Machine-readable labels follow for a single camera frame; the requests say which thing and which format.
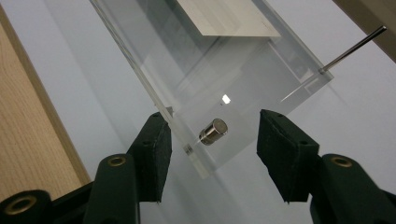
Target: glass plate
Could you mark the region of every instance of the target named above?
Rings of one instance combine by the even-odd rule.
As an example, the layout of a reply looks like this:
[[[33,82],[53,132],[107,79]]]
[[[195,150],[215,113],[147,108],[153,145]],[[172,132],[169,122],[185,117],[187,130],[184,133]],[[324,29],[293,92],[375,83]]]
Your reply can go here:
[[[201,35],[176,0],[92,0],[201,177],[257,139],[262,108],[287,115],[332,79],[265,1],[253,3],[280,36]],[[218,119],[228,132],[208,146],[200,135]]]

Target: metal rod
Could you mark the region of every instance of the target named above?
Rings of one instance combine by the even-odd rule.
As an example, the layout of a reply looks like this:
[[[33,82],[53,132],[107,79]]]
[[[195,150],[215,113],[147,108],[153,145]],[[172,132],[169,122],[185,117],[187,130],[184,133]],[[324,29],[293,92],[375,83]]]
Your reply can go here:
[[[355,46],[341,54],[338,58],[334,59],[332,62],[328,63],[326,66],[322,67],[319,69],[319,72],[321,74],[324,74],[327,72],[331,67],[335,66],[339,62],[341,62],[343,59],[345,59],[349,54],[353,53],[355,50],[359,49],[363,45],[367,44],[370,40],[376,38],[378,35],[382,34],[384,31],[387,30],[386,26],[380,26],[378,29],[376,29],[374,32],[372,32],[370,35],[367,35],[361,42],[357,43]]]

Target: wooden surface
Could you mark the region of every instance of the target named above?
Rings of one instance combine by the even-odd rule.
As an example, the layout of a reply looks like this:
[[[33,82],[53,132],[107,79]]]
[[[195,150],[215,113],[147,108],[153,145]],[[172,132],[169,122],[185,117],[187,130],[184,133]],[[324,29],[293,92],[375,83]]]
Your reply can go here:
[[[0,201],[28,189],[55,199],[90,179],[1,7],[0,21]]]

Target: small metal cylinder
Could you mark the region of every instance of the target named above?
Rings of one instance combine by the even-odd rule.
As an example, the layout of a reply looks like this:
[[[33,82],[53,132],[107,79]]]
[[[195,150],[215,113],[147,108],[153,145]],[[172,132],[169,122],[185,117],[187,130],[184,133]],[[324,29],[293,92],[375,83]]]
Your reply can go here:
[[[210,146],[228,132],[227,124],[222,119],[214,119],[206,128],[201,130],[199,139]]]

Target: white paper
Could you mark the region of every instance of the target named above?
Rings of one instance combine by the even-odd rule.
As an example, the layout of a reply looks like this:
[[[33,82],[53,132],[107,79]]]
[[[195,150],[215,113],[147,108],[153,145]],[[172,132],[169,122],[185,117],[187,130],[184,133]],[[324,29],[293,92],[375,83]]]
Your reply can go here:
[[[202,35],[279,36],[251,0],[177,0]]]

